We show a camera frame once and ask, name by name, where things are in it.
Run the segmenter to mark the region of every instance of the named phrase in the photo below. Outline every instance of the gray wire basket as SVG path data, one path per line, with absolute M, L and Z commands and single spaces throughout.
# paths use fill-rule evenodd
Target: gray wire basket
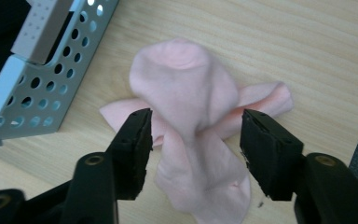
M 59 129 L 117 1 L 72 3 L 72 17 L 48 63 L 30 63 L 18 54 L 7 59 L 0 73 L 0 145 Z

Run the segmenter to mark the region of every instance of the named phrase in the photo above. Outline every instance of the light wood surface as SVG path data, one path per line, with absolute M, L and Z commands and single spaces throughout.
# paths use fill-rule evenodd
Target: light wood surface
M 72 178 L 81 156 L 104 151 L 115 133 L 99 108 L 132 97 L 137 50 L 177 36 L 205 46 L 240 84 L 285 82 L 295 108 L 277 121 L 304 142 L 305 154 L 349 164 L 358 142 L 358 1 L 122 0 L 60 130 L 0 147 L 0 189 L 32 198 Z M 239 142 L 227 140 L 237 154 Z M 119 202 L 121 223 L 195 223 L 154 184 L 159 157 L 156 148 L 140 197 Z M 263 200 L 255 181 L 252 192 L 244 223 L 296 223 L 293 202 Z

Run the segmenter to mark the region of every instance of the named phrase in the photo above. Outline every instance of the metal basket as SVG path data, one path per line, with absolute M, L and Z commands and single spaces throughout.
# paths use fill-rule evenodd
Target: metal basket
M 117 0 L 75 1 L 48 63 L 17 54 L 7 59 L 0 73 L 0 145 L 59 129 L 116 6 Z

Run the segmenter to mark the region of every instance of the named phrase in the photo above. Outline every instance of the pink fabric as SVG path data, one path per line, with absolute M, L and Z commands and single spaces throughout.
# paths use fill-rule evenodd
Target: pink fabric
M 249 175 L 222 139 L 241 130 L 244 108 L 272 117 L 292 108 L 281 82 L 239 88 L 203 47 L 183 38 L 141 49 L 130 84 L 136 99 L 101 108 L 118 131 L 134 110 L 153 109 L 154 145 L 162 144 L 156 175 L 172 206 L 199 223 L 241 223 L 250 203 Z

